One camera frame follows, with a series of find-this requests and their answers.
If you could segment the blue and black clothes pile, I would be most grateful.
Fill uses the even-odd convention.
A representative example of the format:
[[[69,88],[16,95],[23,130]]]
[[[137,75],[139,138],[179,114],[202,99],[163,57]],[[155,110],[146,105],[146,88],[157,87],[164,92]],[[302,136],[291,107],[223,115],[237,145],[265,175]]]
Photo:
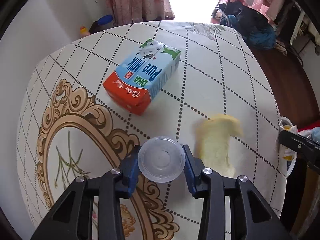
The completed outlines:
[[[259,50],[270,50],[276,44],[276,33],[268,19],[240,1],[222,3],[212,12],[220,12],[220,24],[235,29],[244,41]]]

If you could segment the yellow fruit peel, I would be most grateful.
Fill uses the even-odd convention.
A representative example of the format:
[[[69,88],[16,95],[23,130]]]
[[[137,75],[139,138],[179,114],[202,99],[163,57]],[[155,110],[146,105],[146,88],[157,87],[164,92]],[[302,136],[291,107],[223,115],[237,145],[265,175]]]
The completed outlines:
[[[196,156],[202,160],[205,167],[224,177],[232,178],[235,168],[229,161],[229,142],[231,137],[240,137],[242,134],[238,119],[230,115],[217,114],[196,126]]]

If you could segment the blue lid plastic jar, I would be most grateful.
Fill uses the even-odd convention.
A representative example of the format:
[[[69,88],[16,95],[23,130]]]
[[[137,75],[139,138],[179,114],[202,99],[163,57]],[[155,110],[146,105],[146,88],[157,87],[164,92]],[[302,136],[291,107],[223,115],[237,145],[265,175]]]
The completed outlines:
[[[97,25],[101,30],[109,29],[113,26],[113,16],[105,15],[97,20]]]

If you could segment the light blue bed blanket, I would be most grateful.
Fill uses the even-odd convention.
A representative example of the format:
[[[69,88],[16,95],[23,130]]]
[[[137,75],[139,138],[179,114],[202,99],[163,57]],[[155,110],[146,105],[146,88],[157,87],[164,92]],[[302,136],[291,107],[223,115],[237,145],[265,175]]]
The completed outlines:
[[[313,141],[320,142],[320,127],[315,127],[311,130],[310,138]]]

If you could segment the white yellow wrapper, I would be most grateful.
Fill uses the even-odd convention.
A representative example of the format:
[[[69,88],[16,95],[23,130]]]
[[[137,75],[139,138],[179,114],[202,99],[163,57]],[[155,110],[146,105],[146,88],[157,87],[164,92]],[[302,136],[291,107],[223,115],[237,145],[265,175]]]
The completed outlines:
[[[277,137],[277,150],[278,150],[278,144],[284,145],[284,146],[288,147],[289,149],[293,150],[292,149],[292,146],[294,145],[294,140],[292,137],[293,135],[297,135],[297,134],[294,134],[292,132],[288,132],[286,130],[280,131],[280,129],[279,129],[279,133],[278,133],[278,137]]]

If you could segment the patterned white tablecloth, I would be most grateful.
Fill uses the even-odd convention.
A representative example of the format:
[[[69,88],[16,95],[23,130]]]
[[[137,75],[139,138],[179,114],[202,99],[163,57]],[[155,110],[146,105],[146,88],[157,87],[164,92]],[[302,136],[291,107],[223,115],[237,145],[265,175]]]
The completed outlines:
[[[178,68],[136,115],[103,87],[148,39],[181,51]],[[139,173],[119,198],[119,165],[135,145],[167,137],[196,156],[196,126],[217,114],[240,121],[231,137],[232,178],[205,167],[204,198],[184,171],[167,183]],[[233,28],[134,23],[81,38],[34,68],[18,114],[17,173],[32,239],[290,239],[280,221],[287,185],[281,121],[257,59]]]

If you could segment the clear plastic cup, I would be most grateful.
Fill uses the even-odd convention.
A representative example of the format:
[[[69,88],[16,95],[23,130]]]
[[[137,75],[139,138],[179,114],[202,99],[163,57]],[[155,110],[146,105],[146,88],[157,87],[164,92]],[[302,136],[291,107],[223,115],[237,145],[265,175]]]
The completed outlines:
[[[167,183],[183,172],[185,159],[185,151],[178,142],[167,137],[155,137],[141,146],[137,163],[145,178]]]

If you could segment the white round trash bin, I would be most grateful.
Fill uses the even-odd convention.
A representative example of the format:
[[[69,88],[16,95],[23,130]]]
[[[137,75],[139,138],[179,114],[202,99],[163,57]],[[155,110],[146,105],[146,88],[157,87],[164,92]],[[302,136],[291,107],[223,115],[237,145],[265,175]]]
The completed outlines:
[[[287,117],[284,117],[284,116],[281,116],[281,121],[279,123],[279,129],[280,129],[280,131],[286,130],[288,132],[298,134],[297,126],[296,125],[294,126],[293,123]],[[278,155],[280,158],[287,161],[287,175],[286,175],[286,177],[289,177],[293,171],[294,166],[295,166],[296,159],[297,159],[297,153],[284,145],[278,144]]]

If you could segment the pink floral curtain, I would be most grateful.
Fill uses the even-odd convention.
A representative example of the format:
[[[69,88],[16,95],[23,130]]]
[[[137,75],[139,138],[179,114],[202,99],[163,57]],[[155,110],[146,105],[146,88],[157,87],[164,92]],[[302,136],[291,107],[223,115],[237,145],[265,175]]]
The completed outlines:
[[[117,26],[175,18],[170,0],[105,0],[105,3]]]

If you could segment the blue milk carton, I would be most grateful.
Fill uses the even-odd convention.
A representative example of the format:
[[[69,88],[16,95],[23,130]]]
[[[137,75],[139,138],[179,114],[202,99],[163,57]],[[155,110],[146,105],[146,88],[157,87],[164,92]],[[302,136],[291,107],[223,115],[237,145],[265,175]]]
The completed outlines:
[[[108,95],[129,112],[141,115],[171,78],[181,51],[148,39],[104,81]]]

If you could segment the orange cap bottle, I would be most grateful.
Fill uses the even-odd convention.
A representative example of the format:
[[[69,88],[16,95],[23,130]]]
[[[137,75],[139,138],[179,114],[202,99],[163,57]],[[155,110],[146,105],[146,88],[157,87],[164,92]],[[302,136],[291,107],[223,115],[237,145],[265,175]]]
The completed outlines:
[[[81,26],[80,27],[80,35],[82,37],[86,37],[89,36],[91,33],[87,30],[87,28],[85,26]]]

